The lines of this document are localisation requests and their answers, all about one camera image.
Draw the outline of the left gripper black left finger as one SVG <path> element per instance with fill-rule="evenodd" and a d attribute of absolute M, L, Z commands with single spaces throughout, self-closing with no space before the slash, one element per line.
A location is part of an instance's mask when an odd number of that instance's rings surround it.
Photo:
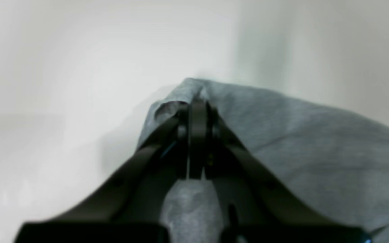
<path fill-rule="evenodd" d="M 193 116 L 199 101 L 181 103 L 135 154 L 73 208 L 25 223 L 16 243 L 169 243 L 160 224 L 164 200 L 178 180 L 200 178 L 190 164 Z"/>

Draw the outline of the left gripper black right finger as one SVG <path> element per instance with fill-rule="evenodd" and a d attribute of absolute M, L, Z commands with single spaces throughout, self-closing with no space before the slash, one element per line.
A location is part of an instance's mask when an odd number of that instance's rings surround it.
<path fill-rule="evenodd" d="M 218 196 L 221 243 L 372 242 L 361 228 L 340 225 L 293 195 L 202 100 L 200 169 Z"/>

